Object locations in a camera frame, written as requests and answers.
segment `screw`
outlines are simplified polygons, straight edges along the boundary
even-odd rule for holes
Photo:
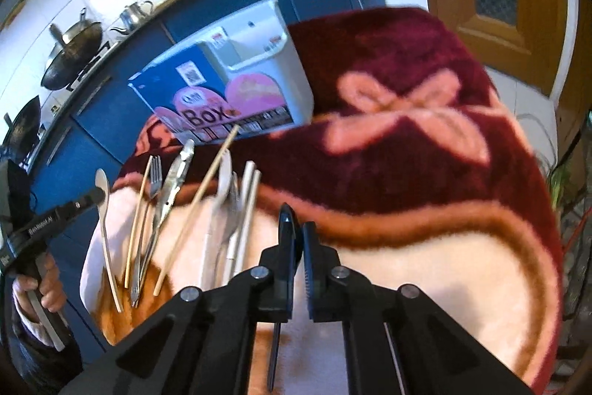
[[[181,290],[181,299],[183,301],[194,301],[199,298],[199,289],[195,287],[186,287]]]
[[[403,285],[401,287],[401,295],[405,298],[417,298],[419,296],[419,288],[411,284]]]
[[[251,270],[251,276],[254,279],[262,279],[265,278],[269,274],[269,270],[265,267],[254,267]]]
[[[345,267],[335,267],[331,270],[331,276],[337,279],[344,279],[349,276],[349,269]]]

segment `blanket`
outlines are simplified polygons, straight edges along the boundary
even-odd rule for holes
[[[384,287],[418,285],[541,394],[560,318],[556,220],[532,149],[482,66],[420,9],[348,12],[289,31],[313,90],[314,119],[232,145],[239,176],[248,160],[262,171],[245,268],[276,244],[278,210],[287,202],[301,222],[317,223],[343,265]],[[200,206],[161,294],[152,295],[214,145],[196,148],[138,309],[121,286],[147,160],[160,155],[166,173],[180,149],[150,118],[113,184],[107,231],[122,314],[111,297],[98,228],[91,240],[81,298],[112,344],[196,283],[211,198]],[[147,228],[144,239],[149,234]],[[303,286],[298,274],[274,393],[347,393],[340,325],[309,322]],[[271,333],[259,324],[250,394],[266,393]]]

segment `kettle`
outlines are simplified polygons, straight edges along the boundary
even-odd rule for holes
[[[144,4],[150,4],[150,10],[148,11],[148,14],[142,10],[141,6],[137,2],[134,2],[133,4],[126,6],[119,15],[119,18],[123,21],[125,29],[121,29],[120,27],[112,27],[110,30],[114,30],[115,32],[123,34],[124,36],[134,32],[138,26],[142,24],[142,21],[148,18],[148,16],[151,15],[152,11],[154,10],[154,4],[151,1],[145,1],[141,5],[144,6]]]

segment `wok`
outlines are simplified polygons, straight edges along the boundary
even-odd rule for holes
[[[19,111],[14,121],[4,115],[8,132],[2,142],[0,157],[8,158],[16,164],[22,164],[27,155],[37,145],[37,133],[41,124],[41,103],[39,96],[34,97]]]
[[[100,22],[87,19],[84,7],[80,20],[65,33],[55,24],[49,26],[49,32],[57,42],[47,60],[41,85],[57,91],[72,83],[95,56],[101,47],[103,30]]]

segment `white plastic container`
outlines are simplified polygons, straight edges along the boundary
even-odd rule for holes
[[[313,93],[277,0],[245,7],[158,56],[129,85],[181,140],[310,123]]]

